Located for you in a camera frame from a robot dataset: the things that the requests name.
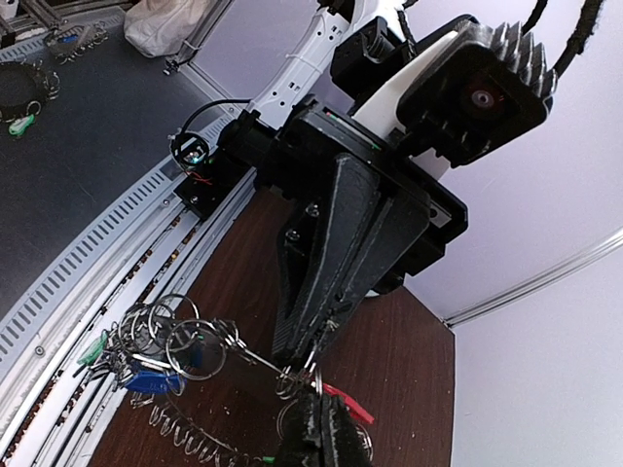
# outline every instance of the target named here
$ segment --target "green key tag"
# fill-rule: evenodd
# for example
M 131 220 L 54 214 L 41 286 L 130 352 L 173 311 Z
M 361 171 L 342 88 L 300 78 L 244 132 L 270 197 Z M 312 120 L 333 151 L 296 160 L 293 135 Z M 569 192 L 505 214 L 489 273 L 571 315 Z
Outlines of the green key tag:
M 28 117 L 24 117 L 23 119 L 17 119 L 9 125 L 9 134 L 11 134 L 12 136 L 20 137 L 26 132 L 28 127 L 34 123 L 34 115 L 29 115 Z
M 87 350 L 78 359 L 78 364 L 90 366 L 95 363 L 95 360 L 104 351 L 106 343 L 108 342 L 108 332 L 104 331 L 102 335 L 89 345 Z

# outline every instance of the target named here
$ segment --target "key ring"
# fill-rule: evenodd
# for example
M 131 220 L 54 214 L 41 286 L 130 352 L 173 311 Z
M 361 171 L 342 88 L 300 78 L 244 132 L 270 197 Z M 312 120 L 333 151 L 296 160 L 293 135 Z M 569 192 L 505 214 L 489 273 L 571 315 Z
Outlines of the key ring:
M 214 377 L 214 376 L 218 375 L 218 373 L 225 366 L 225 361 L 227 359 L 227 348 L 225 347 L 223 342 L 219 339 L 219 346 L 220 346 L 220 348 L 222 350 L 221 358 L 220 358 L 220 361 L 219 361 L 216 369 L 212 373 L 208 374 L 207 376 L 196 376 L 196 375 L 191 375 L 190 373 L 186 372 L 184 369 L 182 369 L 182 367 L 179 364 L 179 362 L 173 357 L 172 351 L 171 351 L 171 345 L 173 344 L 173 339 L 175 338 L 175 335 L 176 335 L 177 331 L 180 331 L 182 329 L 182 327 L 184 327 L 184 326 L 186 326 L 188 324 L 196 325 L 197 332 L 200 329 L 200 326 L 198 326 L 198 325 L 203 325 L 203 326 L 205 326 L 208 329 L 208 331 L 207 331 L 208 333 L 212 334 L 217 339 L 219 338 L 218 337 L 218 333 L 217 333 L 216 329 L 214 328 L 214 325 L 211 322 L 205 321 L 203 319 L 187 319 L 187 320 L 182 321 L 181 323 L 175 325 L 175 327 L 173 327 L 173 329 L 171 330 L 171 333 L 166 338 L 166 343 L 165 343 L 166 359 L 170 363 L 170 365 L 173 368 L 173 370 L 175 370 L 181 376 L 186 377 L 187 379 L 190 379 L 190 380 L 193 380 L 193 381 L 206 381 L 206 380 L 210 379 L 211 377 Z

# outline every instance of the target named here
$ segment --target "white bag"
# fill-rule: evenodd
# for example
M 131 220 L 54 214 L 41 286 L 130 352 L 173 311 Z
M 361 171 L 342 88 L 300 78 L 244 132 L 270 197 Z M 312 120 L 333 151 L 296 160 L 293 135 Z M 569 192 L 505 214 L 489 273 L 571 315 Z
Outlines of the white bag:
M 126 39 L 148 57 L 177 54 L 217 0 L 141 0 L 126 14 Z

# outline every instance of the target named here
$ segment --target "white metal trim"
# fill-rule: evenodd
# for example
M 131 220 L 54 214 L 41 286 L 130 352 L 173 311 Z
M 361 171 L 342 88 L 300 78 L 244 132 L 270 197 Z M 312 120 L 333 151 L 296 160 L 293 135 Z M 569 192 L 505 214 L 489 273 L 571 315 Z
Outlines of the white metal trim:
M 558 263 L 556 266 L 546 269 L 535 277 L 521 282 L 479 304 L 462 309 L 452 317 L 445 319 L 444 322 L 452 328 L 498 311 L 591 266 L 601 258 L 618 250 L 621 246 L 623 246 L 623 228 Z

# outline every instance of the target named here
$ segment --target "metal rod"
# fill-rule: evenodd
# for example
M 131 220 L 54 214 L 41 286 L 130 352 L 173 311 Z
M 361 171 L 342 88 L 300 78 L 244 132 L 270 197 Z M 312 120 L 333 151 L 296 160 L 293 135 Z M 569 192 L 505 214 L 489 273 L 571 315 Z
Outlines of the metal rod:
M 48 29 L 55 29 L 59 27 L 59 24 L 55 18 L 52 17 L 37 0 L 21 0 L 21 5 L 42 26 L 45 26 Z
M 505 306 L 514 304 L 525 297 L 535 294 L 544 288 L 562 280 L 570 275 L 587 268 L 601 258 L 623 247 L 623 228 L 613 232 L 608 237 L 600 240 L 592 246 L 580 251 L 570 258 L 558 263 L 550 269 L 546 269 L 535 277 L 526 280 L 515 287 L 485 300 L 477 305 L 461 310 L 444 322 L 453 328 L 459 324 L 480 318 Z
M 193 33 L 184 41 L 179 52 L 167 61 L 168 67 L 176 69 L 179 65 L 193 59 L 216 23 L 227 13 L 227 10 L 233 3 L 234 0 L 222 0 L 206 11 Z
M 50 17 L 54 18 L 55 21 L 57 22 L 58 25 L 63 24 L 64 21 L 63 18 L 56 12 L 56 10 L 54 8 L 52 8 L 50 6 L 50 4 L 48 4 L 48 2 L 46 2 L 46 0 L 36 0 L 38 1 L 39 5 L 48 13 L 48 15 L 50 15 Z

